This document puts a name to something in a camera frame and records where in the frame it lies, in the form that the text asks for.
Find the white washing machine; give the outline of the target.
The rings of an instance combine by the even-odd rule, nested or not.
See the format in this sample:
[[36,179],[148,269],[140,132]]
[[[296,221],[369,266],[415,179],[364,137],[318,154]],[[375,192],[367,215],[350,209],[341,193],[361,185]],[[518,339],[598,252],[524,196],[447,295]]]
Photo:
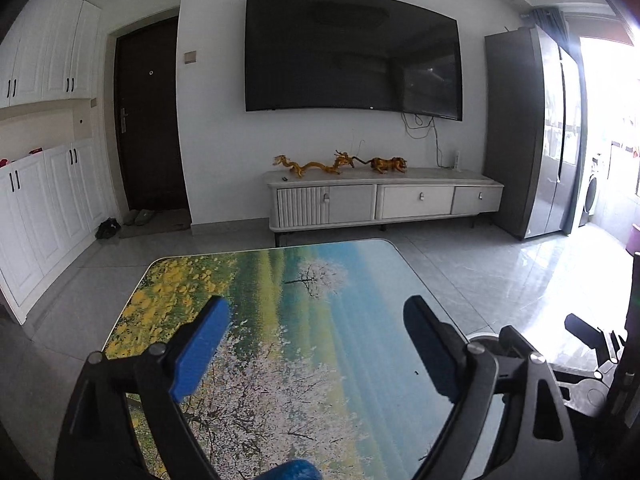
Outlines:
[[585,226],[593,217],[596,211],[598,200],[598,177],[600,174],[599,155],[591,157],[591,166],[589,180],[585,196],[585,203],[582,206],[582,215],[580,216],[579,225]]

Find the white power strip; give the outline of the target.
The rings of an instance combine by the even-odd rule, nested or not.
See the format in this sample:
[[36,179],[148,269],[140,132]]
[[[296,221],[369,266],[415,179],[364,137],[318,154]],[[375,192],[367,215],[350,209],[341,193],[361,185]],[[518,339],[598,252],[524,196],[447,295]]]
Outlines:
[[454,171],[461,171],[461,151],[460,150],[456,150],[454,152],[454,166],[452,166],[452,168],[454,168]]

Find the brown door mat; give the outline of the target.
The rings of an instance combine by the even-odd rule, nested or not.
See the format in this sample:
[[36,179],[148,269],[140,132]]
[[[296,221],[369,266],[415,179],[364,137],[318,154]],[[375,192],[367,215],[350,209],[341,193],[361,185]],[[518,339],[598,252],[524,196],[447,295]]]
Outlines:
[[158,212],[144,226],[123,226],[118,233],[119,238],[131,238],[152,234],[170,233],[188,230],[191,227],[191,215],[186,209],[165,210]]

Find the dark brown door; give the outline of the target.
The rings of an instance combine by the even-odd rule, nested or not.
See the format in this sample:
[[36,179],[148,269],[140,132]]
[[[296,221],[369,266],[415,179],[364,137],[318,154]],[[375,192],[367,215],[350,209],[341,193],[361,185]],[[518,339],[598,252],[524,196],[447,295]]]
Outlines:
[[177,122],[178,18],[116,40],[114,118],[127,205],[164,211],[189,207]]

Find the golden dragon figurine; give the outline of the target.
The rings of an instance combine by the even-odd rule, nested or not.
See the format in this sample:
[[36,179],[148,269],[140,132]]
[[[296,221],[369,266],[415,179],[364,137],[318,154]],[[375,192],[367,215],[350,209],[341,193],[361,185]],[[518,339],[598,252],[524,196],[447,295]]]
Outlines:
[[298,162],[294,162],[294,160],[287,158],[285,155],[280,154],[277,155],[273,159],[273,166],[283,166],[284,168],[288,168],[288,171],[294,176],[301,179],[309,169],[319,169],[325,174],[340,174],[341,169],[345,166],[349,166],[350,168],[354,168],[355,156],[349,155],[347,152],[335,152],[335,157],[332,165],[322,164],[322,162],[315,162],[312,160],[311,162],[306,162],[306,164],[299,165]]

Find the golden tiger figurine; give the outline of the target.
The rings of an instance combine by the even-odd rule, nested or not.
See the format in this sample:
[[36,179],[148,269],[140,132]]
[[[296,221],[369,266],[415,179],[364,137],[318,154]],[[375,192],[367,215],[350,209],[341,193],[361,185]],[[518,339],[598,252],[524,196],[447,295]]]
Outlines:
[[373,157],[366,161],[366,165],[378,174],[385,174],[387,171],[405,172],[408,168],[407,161],[402,157],[392,157],[389,159]]

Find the white wall cupboard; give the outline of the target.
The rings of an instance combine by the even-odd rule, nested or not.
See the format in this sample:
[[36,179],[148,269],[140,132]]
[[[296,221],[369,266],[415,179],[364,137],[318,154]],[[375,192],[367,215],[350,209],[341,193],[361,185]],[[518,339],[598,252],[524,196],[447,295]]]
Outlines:
[[1,297],[18,324],[107,216],[90,112],[100,14],[29,0],[1,43]]

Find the black wall television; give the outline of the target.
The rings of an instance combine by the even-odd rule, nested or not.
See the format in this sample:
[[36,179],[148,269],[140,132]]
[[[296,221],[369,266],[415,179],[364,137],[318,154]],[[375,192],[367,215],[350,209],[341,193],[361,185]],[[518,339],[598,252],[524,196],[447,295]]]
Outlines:
[[458,23],[398,0],[246,0],[249,112],[384,110],[463,117]]

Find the black shoes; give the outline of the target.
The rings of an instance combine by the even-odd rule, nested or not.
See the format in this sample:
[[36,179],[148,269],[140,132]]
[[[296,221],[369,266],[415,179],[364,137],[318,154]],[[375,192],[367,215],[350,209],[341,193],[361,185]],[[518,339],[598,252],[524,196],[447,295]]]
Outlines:
[[121,229],[122,226],[115,218],[107,218],[98,226],[98,229],[96,230],[96,239],[109,240],[110,238],[115,236]]

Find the wall switch panel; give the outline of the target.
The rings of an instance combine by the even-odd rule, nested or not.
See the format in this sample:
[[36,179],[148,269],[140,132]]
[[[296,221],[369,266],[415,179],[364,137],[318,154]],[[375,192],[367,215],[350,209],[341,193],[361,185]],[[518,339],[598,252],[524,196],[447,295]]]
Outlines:
[[196,62],[196,52],[189,51],[183,55],[183,63],[184,64],[192,64]]

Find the purple small bin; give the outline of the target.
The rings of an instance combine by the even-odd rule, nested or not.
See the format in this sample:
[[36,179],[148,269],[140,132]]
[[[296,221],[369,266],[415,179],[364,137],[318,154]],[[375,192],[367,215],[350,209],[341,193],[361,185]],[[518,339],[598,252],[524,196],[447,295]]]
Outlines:
[[631,226],[625,249],[631,256],[635,256],[640,252],[640,226],[638,223],[634,223]]

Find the grey slippers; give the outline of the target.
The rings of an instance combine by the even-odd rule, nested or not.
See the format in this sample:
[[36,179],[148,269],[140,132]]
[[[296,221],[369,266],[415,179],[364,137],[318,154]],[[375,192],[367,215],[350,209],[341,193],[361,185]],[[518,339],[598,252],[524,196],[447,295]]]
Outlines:
[[122,224],[124,226],[145,226],[155,217],[155,214],[156,211],[151,209],[133,209],[125,214]]

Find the grey refrigerator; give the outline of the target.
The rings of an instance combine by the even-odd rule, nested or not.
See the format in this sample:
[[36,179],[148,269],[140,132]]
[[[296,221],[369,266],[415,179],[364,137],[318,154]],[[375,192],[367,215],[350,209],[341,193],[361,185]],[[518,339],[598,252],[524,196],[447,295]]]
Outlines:
[[521,27],[487,36],[485,54],[484,171],[503,184],[496,222],[519,240],[563,232],[570,191],[556,192],[563,140],[558,45],[537,26]]

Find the white TV cabinet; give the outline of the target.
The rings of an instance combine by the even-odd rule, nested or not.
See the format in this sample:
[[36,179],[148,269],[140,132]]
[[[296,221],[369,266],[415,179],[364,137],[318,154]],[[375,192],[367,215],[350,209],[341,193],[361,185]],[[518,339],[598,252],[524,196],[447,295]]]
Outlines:
[[275,233],[473,217],[498,211],[503,191],[481,174],[437,168],[312,170],[301,178],[278,170],[264,180]]

